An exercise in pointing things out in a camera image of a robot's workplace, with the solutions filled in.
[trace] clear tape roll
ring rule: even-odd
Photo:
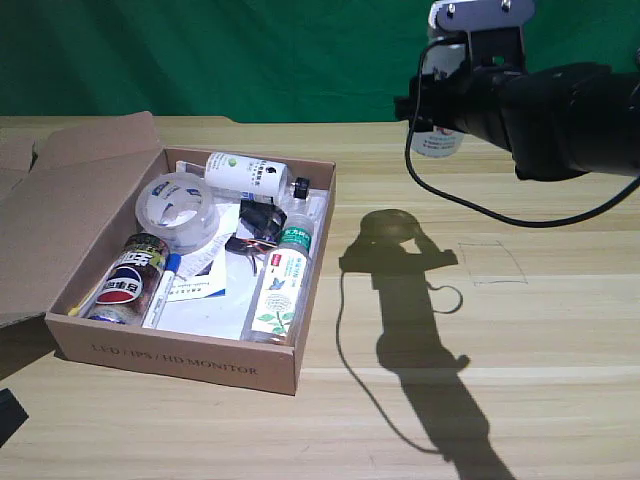
[[[211,189],[192,173],[168,173],[150,182],[138,196],[136,217],[146,232],[181,255],[203,247],[218,229]]]

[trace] green screen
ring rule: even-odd
[[[2,0],[0,115],[393,120],[426,44],[424,0]],[[640,1],[538,0],[532,71],[633,71]]]

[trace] small bottle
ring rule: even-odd
[[[214,152],[206,167],[186,164],[184,168],[203,177],[218,197],[281,207],[290,198],[305,200],[309,193],[309,179],[294,178],[284,163]]]
[[[306,215],[287,217],[278,246],[265,260],[241,340],[292,345],[301,319],[314,224]]]
[[[429,43],[443,40],[448,34],[438,27],[435,15],[448,3],[435,2],[429,13]],[[436,81],[443,81],[463,65],[466,57],[464,45],[440,45],[433,47],[422,66],[422,74],[435,76]],[[432,132],[415,132],[411,142],[412,150],[432,158],[448,157],[458,151],[464,134],[434,125]]]

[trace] pepsi can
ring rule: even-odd
[[[142,325],[168,256],[169,247],[154,235],[129,237],[87,318]]]

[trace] white plastic bottle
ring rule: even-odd
[[[204,180],[216,196],[277,206],[289,198],[304,200],[309,191],[309,180],[294,178],[284,163],[224,152],[209,156]]]
[[[313,220],[306,215],[287,217],[278,247],[260,273],[241,340],[293,344],[306,298],[313,232]]]
[[[449,2],[437,1],[429,13],[429,42],[442,40],[443,32],[439,31],[435,16],[440,8],[447,8]],[[466,50],[464,45],[441,45],[433,47],[427,54],[422,66],[422,74],[434,74],[436,81],[444,80],[464,61]],[[415,132],[411,149],[427,157],[448,157],[458,151],[464,134],[434,125],[432,132]]]

